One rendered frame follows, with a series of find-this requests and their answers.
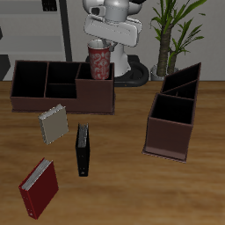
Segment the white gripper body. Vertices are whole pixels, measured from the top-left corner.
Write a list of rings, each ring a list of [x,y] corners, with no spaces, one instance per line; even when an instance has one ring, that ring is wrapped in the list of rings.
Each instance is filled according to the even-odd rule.
[[[84,23],[84,31],[87,34],[129,47],[137,45],[141,30],[142,23],[130,17],[127,17],[125,22],[106,23],[104,18],[88,15]]]

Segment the red patterned mug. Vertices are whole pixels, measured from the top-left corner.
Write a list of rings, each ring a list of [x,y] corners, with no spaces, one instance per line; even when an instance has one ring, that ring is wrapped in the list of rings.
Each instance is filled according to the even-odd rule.
[[[95,80],[106,80],[109,77],[111,43],[107,41],[107,44],[108,47],[103,48],[101,39],[91,40],[88,43],[91,77]]]

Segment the wide dark brown desk caddy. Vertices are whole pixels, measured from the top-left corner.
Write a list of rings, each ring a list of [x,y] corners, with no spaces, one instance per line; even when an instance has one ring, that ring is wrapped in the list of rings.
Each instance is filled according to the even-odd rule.
[[[88,62],[15,62],[11,84],[14,112],[45,112],[62,105],[67,113],[114,113],[114,66],[94,80]]]

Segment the grey book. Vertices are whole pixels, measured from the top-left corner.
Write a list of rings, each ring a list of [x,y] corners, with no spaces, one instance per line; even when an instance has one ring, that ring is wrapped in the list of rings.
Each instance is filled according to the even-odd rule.
[[[54,142],[69,131],[65,106],[61,104],[39,116],[40,130],[46,144]]]

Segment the narrow dark brown desk caddy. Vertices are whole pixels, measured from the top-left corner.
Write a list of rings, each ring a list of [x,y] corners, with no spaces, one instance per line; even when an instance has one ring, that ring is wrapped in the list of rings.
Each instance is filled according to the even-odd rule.
[[[143,154],[186,162],[200,70],[199,62],[164,78],[149,112]]]

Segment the black book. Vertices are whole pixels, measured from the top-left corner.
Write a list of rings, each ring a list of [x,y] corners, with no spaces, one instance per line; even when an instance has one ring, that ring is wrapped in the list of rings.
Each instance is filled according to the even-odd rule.
[[[88,176],[90,152],[89,124],[79,124],[76,135],[76,160],[80,177]]]

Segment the red book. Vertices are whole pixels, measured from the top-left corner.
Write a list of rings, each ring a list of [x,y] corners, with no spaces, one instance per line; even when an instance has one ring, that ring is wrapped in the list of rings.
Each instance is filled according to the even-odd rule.
[[[42,158],[18,189],[28,215],[37,220],[59,190],[54,162]]]

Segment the green pot plant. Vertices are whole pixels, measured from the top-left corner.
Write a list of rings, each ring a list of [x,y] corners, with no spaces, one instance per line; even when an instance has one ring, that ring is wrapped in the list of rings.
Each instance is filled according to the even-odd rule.
[[[207,0],[196,0],[193,3],[191,3],[191,0],[187,0],[180,9],[176,7],[177,1],[159,0],[160,11],[153,8],[156,17],[153,17],[150,22],[156,21],[159,25],[158,28],[154,27],[154,29],[157,34],[156,39],[160,43],[155,77],[164,78],[172,74],[175,70],[178,55],[188,53],[186,47],[189,44],[195,40],[203,39],[203,36],[198,36],[201,25],[196,26],[188,33],[192,18],[184,24],[180,24],[180,21]]]

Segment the black box on shelf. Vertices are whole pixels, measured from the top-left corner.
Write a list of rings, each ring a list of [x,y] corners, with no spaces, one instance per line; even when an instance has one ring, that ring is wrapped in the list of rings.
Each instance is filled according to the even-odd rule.
[[[56,0],[41,0],[43,11],[57,11]]]

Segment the grey shelf unit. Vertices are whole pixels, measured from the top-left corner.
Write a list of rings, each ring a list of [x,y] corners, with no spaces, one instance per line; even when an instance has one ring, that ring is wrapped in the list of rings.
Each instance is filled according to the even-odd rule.
[[[0,0],[0,54],[60,56],[71,62],[67,0],[43,11],[41,0]]]

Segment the dark grey block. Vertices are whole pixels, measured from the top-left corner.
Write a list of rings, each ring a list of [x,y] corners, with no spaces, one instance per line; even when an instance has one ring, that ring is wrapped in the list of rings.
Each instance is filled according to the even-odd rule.
[[[7,54],[0,54],[0,81],[8,81],[11,63]]]

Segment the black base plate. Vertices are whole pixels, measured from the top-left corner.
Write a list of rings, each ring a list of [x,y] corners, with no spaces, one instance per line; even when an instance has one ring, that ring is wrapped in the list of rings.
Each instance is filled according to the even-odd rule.
[[[128,64],[131,69],[122,77],[114,77],[114,63],[110,64],[109,77],[106,80],[94,80],[91,76],[90,62],[85,65],[86,70],[81,74],[81,78],[87,80],[91,86],[99,89],[113,89],[114,87],[139,87],[149,80],[148,69],[140,63],[137,55],[128,56]]]

